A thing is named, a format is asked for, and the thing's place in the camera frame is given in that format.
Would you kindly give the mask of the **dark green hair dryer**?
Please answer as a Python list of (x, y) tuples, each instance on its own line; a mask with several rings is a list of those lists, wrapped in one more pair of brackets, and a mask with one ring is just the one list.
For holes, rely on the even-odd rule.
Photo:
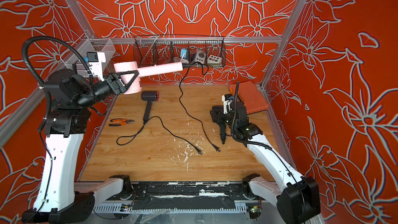
[(227, 125), (226, 123), (221, 123), (221, 124), (217, 124), (220, 128), (220, 139), (222, 141), (222, 144), (224, 145), (226, 142), (226, 138), (227, 138)]

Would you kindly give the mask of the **pink hair dryer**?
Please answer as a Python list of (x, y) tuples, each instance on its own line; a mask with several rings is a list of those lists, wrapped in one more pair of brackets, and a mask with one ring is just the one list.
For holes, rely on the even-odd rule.
[(173, 72), (179, 72), (183, 70), (183, 65), (181, 62), (161, 64), (155, 66), (138, 67), (136, 61), (132, 62), (121, 62), (114, 64), (115, 72), (128, 72), (128, 71), (138, 71), (138, 77), (134, 80), (132, 85), (123, 94), (134, 94), (141, 92), (141, 78), (153, 75), (167, 74)]

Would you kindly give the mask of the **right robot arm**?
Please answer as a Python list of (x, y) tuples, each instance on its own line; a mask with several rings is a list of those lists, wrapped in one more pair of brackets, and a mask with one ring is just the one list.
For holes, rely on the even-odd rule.
[(321, 212), (319, 185), (312, 177), (305, 177), (294, 169), (273, 148), (262, 130), (251, 123), (243, 101), (234, 94), (221, 97), (222, 105), (213, 106), (212, 122), (220, 128), (220, 139), (226, 142), (227, 129), (231, 138), (243, 144), (269, 171), (275, 184), (252, 173), (242, 180), (246, 197), (263, 199), (277, 208), (286, 224), (304, 224)]

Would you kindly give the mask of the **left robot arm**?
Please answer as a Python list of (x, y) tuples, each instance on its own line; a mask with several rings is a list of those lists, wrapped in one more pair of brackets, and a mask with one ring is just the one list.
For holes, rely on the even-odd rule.
[(51, 36), (35, 36), (22, 45), (22, 58), (28, 70), (42, 87), (46, 98), (46, 113), (38, 128), (46, 150), (41, 185), (34, 206), (22, 215), (22, 222), (71, 224), (85, 221), (94, 208), (113, 196), (129, 198), (133, 187), (127, 175), (110, 177), (85, 192), (75, 190), (75, 172), (81, 143), (91, 116), (90, 108), (112, 95), (128, 90), (138, 77), (136, 70), (128, 71), (131, 79), (121, 80), (122, 73), (108, 74), (95, 82), (73, 69), (60, 69), (43, 80), (30, 62), (29, 47), (48, 40), (62, 46), (66, 42)]

